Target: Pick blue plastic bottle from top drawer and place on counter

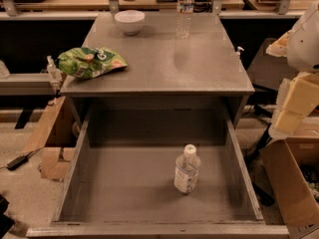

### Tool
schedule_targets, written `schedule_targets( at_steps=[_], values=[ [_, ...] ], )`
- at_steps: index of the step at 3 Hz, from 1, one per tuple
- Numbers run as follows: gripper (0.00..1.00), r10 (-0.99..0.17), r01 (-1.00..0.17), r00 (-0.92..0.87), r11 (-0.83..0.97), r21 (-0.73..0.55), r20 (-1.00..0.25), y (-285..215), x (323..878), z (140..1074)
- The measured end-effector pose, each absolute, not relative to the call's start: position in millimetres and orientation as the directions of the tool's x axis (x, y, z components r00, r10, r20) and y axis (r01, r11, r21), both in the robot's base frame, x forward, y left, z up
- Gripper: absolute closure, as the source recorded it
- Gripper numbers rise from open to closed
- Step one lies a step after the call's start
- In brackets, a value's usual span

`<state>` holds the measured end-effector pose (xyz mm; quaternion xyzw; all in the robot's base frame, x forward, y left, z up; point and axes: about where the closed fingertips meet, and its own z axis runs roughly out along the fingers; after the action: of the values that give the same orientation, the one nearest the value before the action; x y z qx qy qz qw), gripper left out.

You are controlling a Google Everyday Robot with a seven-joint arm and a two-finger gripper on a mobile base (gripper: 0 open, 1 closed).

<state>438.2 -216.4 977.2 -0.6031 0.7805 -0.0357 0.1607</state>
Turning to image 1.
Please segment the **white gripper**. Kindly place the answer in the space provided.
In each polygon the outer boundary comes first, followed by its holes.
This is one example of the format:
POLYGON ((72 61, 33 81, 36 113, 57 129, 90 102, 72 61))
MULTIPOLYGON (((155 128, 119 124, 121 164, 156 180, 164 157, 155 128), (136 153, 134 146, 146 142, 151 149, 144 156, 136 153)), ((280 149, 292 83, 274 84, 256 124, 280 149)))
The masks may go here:
POLYGON ((319 105, 318 65, 319 36, 316 32, 288 31, 266 52, 286 57, 290 67, 298 71, 292 79, 284 79, 279 87, 276 109, 268 130, 275 139, 292 135, 319 105))

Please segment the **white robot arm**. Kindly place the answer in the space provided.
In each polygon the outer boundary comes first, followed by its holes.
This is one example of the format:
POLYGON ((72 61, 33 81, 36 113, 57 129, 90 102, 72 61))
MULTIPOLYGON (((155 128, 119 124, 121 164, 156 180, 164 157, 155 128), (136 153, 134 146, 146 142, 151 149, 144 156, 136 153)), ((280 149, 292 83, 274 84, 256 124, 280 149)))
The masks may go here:
POLYGON ((286 57, 298 71, 279 86, 276 109, 268 130, 275 139, 293 134, 319 106, 319 1, 313 2, 293 27, 266 49, 268 55, 286 57))

